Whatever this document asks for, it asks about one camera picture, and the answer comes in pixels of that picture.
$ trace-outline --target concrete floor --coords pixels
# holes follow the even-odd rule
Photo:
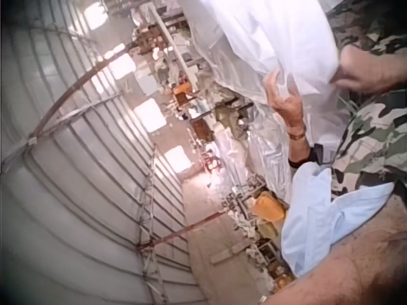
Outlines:
[[[206,187],[205,174],[200,173],[183,184],[186,222],[192,224],[221,209],[219,196]],[[210,257],[242,241],[241,231],[234,231],[227,215],[212,220],[204,227],[188,233],[191,266],[210,305],[257,304],[266,294],[265,281],[241,252],[217,265]]]

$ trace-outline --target rusty metal beam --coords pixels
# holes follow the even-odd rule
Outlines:
[[[51,108],[46,112],[46,114],[41,118],[37,127],[30,134],[30,137],[38,137],[39,134],[43,131],[45,125],[52,119],[52,117],[57,113],[57,111],[64,105],[64,103],[71,97],[73,93],[79,90],[86,82],[88,82],[92,77],[94,77],[98,72],[106,68],[111,62],[114,62],[116,59],[122,55],[128,53],[131,49],[137,47],[138,44],[135,41],[132,41],[129,44],[126,44],[124,49],[114,54],[109,59],[105,59],[101,62],[96,63],[89,71],[84,73],[72,86],[70,86],[64,94],[51,106]]]
[[[196,222],[194,224],[186,226],[184,229],[181,229],[181,230],[179,230],[177,232],[169,234],[166,237],[159,238],[157,240],[150,240],[150,241],[148,241],[146,243],[138,244],[137,249],[139,251],[142,251],[142,250],[144,250],[146,248],[155,247],[155,246],[157,246],[157,245],[159,245],[161,243],[167,243],[167,242],[169,242],[170,240],[173,240],[176,237],[180,237],[180,236],[182,236],[183,234],[185,234],[187,232],[190,232],[190,231],[192,231],[192,230],[194,230],[194,229],[196,229],[196,228],[198,228],[200,226],[203,226],[204,224],[210,222],[211,220],[219,218],[220,216],[222,216],[226,212],[227,212],[227,209],[218,211],[218,212],[216,212],[216,213],[214,213],[214,214],[212,214],[212,215],[210,215],[210,216],[208,216],[208,217],[206,217],[206,218],[204,218],[204,219],[202,219],[202,220],[200,220],[200,221],[198,221],[198,222]]]

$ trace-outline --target person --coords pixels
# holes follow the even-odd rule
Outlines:
[[[289,164],[296,170],[282,252],[301,277],[264,304],[374,304],[384,300],[407,276],[405,89],[362,105],[343,134],[331,168],[321,170],[315,164],[315,149],[305,137],[300,95],[294,86],[283,99],[276,86],[278,75],[273,72],[266,77],[266,96],[286,123]],[[332,82],[359,92],[387,92],[407,82],[407,56],[378,57],[348,45],[341,51],[340,69]],[[350,196],[349,202],[340,201]],[[327,197],[329,202],[313,205]],[[315,218],[321,211],[325,221]],[[287,222],[293,230],[285,231]],[[318,238],[307,239],[307,230]],[[302,240],[290,236],[296,234]],[[291,238],[292,243],[285,243],[284,238]],[[310,247],[317,251],[310,253]]]

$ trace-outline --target metal arch beam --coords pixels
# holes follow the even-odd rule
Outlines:
[[[121,57],[122,55],[128,53],[131,49],[137,47],[138,44],[135,41],[128,43],[125,45],[124,49],[119,51],[118,53],[114,54],[109,59],[105,59],[101,62],[96,63],[89,71],[86,71],[84,75],[82,75],[72,86],[70,86],[64,94],[58,98],[58,100],[52,104],[50,109],[46,112],[46,114],[41,118],[37,127],[35,127],[34,131],[30,134],[30,138],[38,137],[40,133],[43,131],[46,124],[52,119],[52,117],[57,113],[57,111],[64,105],[64,103],[71,97],[73,93],[79,90],[85,83],[87,83],[92,77],[94,77],[98,72],[106,68],[111,62],[114,62],[116,59]]]

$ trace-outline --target window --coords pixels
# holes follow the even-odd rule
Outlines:
[[[85,18],[89,28],[94,30],[100,27],[107,20],[107,13],[104,7],[99,3],[93,3],[85,10]]]
[[[105,59],[111,58],[115,53],[121,51],[125,48],[123,43],[114,47],[113,50],[108,51],[105,55]],[[115,79],[121,79],[123,76],[130,72],[135,71],[135,63],[130,57],[129,54],[124,54],[121,57],[117,58],[114,62],[109,64],[109,68],[112,70],[113,76]]]
[[[148,132],[155,132],[167,124],[159,106],[153,98],[136,107],[134,111]]]
[[[167,151],[164,155],[177,173],[181,173],[192,165],[182,146],[177,146]]]

